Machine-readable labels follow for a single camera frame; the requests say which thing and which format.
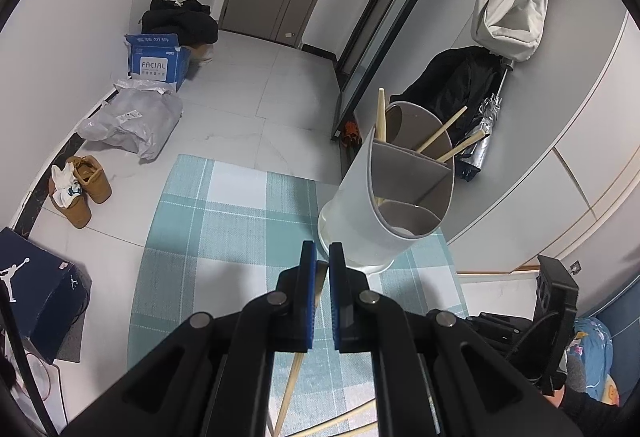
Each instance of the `brown shoe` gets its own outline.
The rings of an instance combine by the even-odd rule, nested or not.
[[[111,185],[104,169],[94,156],[69,157],[66,162],[74,165],[74,175],[92,201],[102,204],[111,197]]]
[[[53,182],[53,178],[49,177],[49,197],[56,210],[62,213],[70,223],[80,229],[85,227],[89,220],[91,220],[91,210],[86,203],[86,198],[83,195],[78,195],[71,201],[71,205],[68,208],[60,207],[53,200],[53,193],[56,191],[56,185]]]

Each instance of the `white label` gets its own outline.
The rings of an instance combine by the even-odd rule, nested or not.
[[[166,81],[166,68],[169,65],[167,58],[154,58],[153,56],[140,57],[140,76],[147,80],[158,82]]]
[[[120,124],[123,124],[124,122],[128,120],[132,120],[133,118],[141,118],[141,117],[142,117],[142,114],[140,114],[137,110],[131,110],[126,114],[121,114],[119,116],[116,116],[116,119]]]

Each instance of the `blue cardboard box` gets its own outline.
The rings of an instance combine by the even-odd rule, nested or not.
[[[25,348],[52,364],[88,302],[78,269],[23,239],[0,231],[0,287],[6,287]]]
[[[181,47],[178,35],[126,34],[129,42],[129,72],[136,80],[175,83],[178,90],[189,68],[191,51]]]

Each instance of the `jordan logo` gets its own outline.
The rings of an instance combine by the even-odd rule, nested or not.
[[[18,269],[24,266],[28,261],[29,259],[25,258],[24,262],[20,265],[14,264],[11,267],[6,268],[4,271],[0,271],[0,280],[2,280],[4,282],[4,285],[6,286],[6,290],[9,293],[10,302],[16,301],[14,298],[14,291],[13,289],[11,289],[11,279],[14,277],[14,274],[18,271]]]

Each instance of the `metal screw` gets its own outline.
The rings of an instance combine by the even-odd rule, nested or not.
[[[456,323],[456,315],[449,311],[440,311],[436,314],[436,322],[443,327],[453,327]]]
[[[287,301],[287,295],[282,291],[271,291],[267,295],[267,302],[271,305],[282,305]]]
[[[189,318],[189,325],[194,329],[201,329],[209,325],[211,317],[205,312],[196,312],[191,318]]]
[[[373,305],[380,300],[380,295],[375,291],[366,289],[360,293],[359,298],[361,302]]]

